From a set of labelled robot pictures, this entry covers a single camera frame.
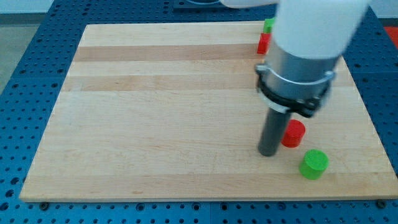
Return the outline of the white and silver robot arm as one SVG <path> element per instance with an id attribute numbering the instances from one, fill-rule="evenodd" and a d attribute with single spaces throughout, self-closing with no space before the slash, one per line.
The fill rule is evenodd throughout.
<path id="1" fill-rule="evenodd" d="M 335 66 L 369 6 L 368 0 L 279 0 L 257 91 L 268 104 L 257 148 L 276 154 L 293 113 L 311 118 L 323 106 Z"/>

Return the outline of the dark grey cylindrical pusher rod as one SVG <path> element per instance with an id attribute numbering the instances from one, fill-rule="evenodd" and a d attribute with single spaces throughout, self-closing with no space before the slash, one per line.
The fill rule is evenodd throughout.
<path id="1" fill-rule="evenodd" d="M 274 156 L 284 137 L 291 114 L 269 109 L 257 149 L 263 156 Z"/>

